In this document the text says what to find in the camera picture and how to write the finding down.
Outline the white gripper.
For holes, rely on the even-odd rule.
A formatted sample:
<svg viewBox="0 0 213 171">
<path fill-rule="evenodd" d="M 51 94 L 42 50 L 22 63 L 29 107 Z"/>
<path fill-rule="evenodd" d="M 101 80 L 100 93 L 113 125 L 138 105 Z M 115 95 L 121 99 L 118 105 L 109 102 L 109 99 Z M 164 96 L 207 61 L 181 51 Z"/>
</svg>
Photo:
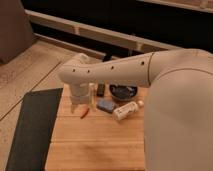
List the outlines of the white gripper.
<svg viewBox="0 0 213 171">
<path fill-rule="evenodd" d="M 88 104 L 90 107 L 95 108 L 95 84 L 70 84 L 70 99 L 73 105 Z M 75 107 L 71 105 L 70 112 L 74 113 Z"/>
</svg>

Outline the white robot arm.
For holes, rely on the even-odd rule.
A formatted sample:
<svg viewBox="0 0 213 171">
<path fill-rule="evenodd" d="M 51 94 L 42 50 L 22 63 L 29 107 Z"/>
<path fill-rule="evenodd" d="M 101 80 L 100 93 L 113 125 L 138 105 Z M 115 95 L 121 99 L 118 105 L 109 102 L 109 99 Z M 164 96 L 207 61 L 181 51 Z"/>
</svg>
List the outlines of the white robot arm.
<svg viewBox="0 0 213 171">
<path fill-rule="evenodd" d="M 74 104 L 87 101 L 91 83 L 147 87 L 146 170 L 213 171 L 213 53 L 176 49 L 95 64 L 79 53 L 59 77 Z"/>
</svg>

